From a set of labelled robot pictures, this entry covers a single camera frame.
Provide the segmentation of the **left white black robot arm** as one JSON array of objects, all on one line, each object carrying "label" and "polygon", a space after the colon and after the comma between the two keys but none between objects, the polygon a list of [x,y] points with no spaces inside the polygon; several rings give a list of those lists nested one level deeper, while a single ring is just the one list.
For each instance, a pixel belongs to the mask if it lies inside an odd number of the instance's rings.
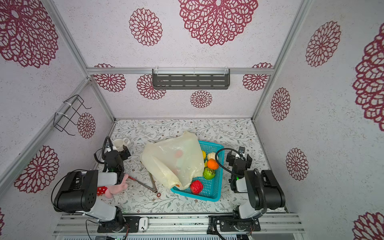
[{"label": "left white black robot arm", "polygon": [[83,214],[99,221],[101,228],[108,233],[122,232],[128,223],[119,207],[111,206],[97,197],[99,187],[107,187],[106,197],[112,197],[128,188],[129,175],[125,173],[124,162],[110,137],[106,137],[102,147],[105,171],[74,170],[67,173],[59,182],[61,186],[51,203],[56,212]]}]

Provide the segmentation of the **green apple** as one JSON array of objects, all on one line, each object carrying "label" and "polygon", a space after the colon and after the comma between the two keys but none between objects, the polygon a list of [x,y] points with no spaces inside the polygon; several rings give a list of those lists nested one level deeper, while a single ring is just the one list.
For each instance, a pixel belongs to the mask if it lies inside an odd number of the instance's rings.
[{"label": "green apple", "polygon": [[216,176],[216,171],[212,170],[208,167],[205,167],[204,172],[203,172],[203,177],[206,180],[212,180]]}]

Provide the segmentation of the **orange tangerine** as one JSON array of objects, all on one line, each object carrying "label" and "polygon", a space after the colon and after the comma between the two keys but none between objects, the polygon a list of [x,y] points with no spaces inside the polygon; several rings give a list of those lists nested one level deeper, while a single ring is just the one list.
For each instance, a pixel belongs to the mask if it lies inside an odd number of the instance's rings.
[{"label": "orange tangerine", "polygon": [[209,159],[208,161],[207,161],[207,167],[209,168],[209,169],[211,169],[211,170],[217,170],[220,166],[219,166],[219,164],[216,162],[216,160],[214,160],[214,159]]}]

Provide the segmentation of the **cream printed plastic bag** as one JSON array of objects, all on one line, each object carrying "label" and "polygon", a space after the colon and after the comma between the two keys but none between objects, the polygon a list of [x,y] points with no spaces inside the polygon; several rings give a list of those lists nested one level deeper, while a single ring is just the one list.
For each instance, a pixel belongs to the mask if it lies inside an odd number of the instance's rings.
[{"label": "cream printed plastic bag", "polygon": [[140,160],[167,189],[189,188],[194,178],[203,175],[205,168],[198,137],[188,131],[180,137],[147,143]]}]

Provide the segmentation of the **red apple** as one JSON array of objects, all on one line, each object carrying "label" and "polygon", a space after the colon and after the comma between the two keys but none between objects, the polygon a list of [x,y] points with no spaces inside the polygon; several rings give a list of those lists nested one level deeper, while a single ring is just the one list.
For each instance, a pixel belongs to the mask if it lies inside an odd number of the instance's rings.
[{"label": "red apple", "polygon": [[200,194],[203,189],[204,189],[204,186],[199,180],[193,181],[190,185],[190,191],[194,195]]}]

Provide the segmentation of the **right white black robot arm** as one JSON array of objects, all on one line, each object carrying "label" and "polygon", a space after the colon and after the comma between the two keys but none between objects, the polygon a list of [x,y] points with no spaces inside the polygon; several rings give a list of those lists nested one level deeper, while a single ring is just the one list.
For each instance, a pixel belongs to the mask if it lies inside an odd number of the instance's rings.
[{"label": "right white black robot arm", "polygon": [[231,174],[229,180],[234,193],[247,194],[248,200],[235,207],[231,216],[209,216],[207,234],[224,237],[218,230],[234,230],[252,233],[259,230],[259,218],[268,209],[275,210],[286,205],[286,198],[275,175],[271,170],[251,169],[253,158],[245,154],[245,148],[238,150],[223,148],[215,153],[215,162],[220,168]]}]

